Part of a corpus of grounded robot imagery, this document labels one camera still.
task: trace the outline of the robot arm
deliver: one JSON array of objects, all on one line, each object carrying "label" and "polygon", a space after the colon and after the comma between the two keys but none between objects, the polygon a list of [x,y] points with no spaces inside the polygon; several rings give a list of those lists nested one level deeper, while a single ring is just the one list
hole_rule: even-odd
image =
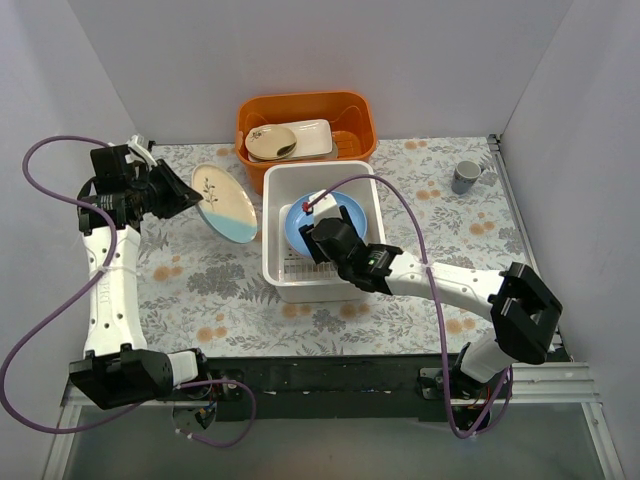
[{"label": "robot arm", "polygon": [[[366,245],[344,207],[341,218],[321,207],[320,220],[314,211],[316,223],[300,229],[316,263],[331,261],[343,280],[368,292],[433,299],[421,260],[398,247]],[[329,208],[333,215],[338,211],[335,205]],[[562,305],[529,266],[512,263],[500,272],[436,263],[431,269],[442,303],[476,313],[494,326],[463,348],[451,371],[455,386],[468,393],[514,362],[544,363]]]},{"label": "robot arm", "polygon": [[[132,160],[130,153],[144,163]],[[84,359],[71,363],[69,370],[72,383],[107,409],[166,396],[181,383],[205,378],[206,358],[197,349],[171,354],[147,350],[136,275],[143,216],[151,212],[171,218],[202,197],[135,141],[93,150],[91,160],[96,176],[79,199],[99,206],[114,220],[116,250],[106,274],[91,290]],[[95,195],[90,195],[91,185]],[[111,231],[92,211],[80,209],[78,217],[90,275],[95,275],[103,268]]]}]

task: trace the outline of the small bowl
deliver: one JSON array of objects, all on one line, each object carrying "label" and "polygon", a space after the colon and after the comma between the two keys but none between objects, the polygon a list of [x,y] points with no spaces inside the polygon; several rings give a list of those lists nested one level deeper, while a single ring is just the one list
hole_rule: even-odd
[{"label": "small bowl", "polygon": [[277,160],[291,155],[297,139],[291,129],[280,125],[263,125],[249,131],[247,150],[259,160]]},{"label": "small bowl", "polygon": [[[307,215],[302,210],[302,204],[309,201],[310,195],[313,195],[313,193],[304,195],[296,200],[296,202],[291,205],[284,221],[284,234],[287,238],[287,242],[289,242],[291,248],[303,257],[311,257],[307,244],[304,243],[299,231],[300,227],[313,224],[313,215]],[[349,195],[336,191],[331,192],[331,195],[335,198],[338,206],[347,207],[347,211],[349,212],[349,216],[351,217],[353,226],[356,228],[358,236],[364,239],[367,234],[367,215],[364,213],[363,208]]]},{"label": "small bowl", "polygon": [[255,238],[256,211],[247,192],[229,173],[203,163],[193,170],[191,187],[203,196],[196,209],[214,232],[234,243],[249,243]]}]

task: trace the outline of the gray mug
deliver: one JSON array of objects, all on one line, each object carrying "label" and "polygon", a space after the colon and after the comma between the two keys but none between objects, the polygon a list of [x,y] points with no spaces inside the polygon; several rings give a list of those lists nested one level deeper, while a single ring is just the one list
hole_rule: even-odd
[{"label": "gray mug", "polygon": [[476,162],[471,160],[463,160],[456,165],[453,172],[453,181],[451,182],[451,190],[458,195],[466,193],[471,185],[476,183],[483,169]]}]

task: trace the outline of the white plastic bin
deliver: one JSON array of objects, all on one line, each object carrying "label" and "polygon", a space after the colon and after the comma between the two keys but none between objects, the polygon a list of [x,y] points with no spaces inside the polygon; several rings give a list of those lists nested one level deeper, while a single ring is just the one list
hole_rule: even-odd
[{"label": "white plastic bin", "polygon": [[[296,200],[358,174],[373,174],[373,169],[364,162],[338,161],[278,165],[267,171],[262,210],[262,274],[285,302],[355,300],[367,295],[341,280],[331,264],[316,265],[311,258],[298,255],[284,234],[287,212]],[[376,182],[354,180],[337,191],[349,195],[364,209],[368,223],[365,242],[385,243]]]}]

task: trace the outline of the glass panel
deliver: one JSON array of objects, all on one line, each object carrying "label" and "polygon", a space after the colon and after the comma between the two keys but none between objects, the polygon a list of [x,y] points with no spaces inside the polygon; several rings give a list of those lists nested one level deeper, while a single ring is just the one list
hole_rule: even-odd
[{"label": "glass panel", "polygon": [[[499,427],[468,441],[412,419],[260,420],[227,450],[176,434],[171,410],[142,407],[77,434],[65,479],[603,478],[579,404],[512,405]],[[80,423],[104,415],[84,407]],[[206,433],[229,440],[243,427]]]}]

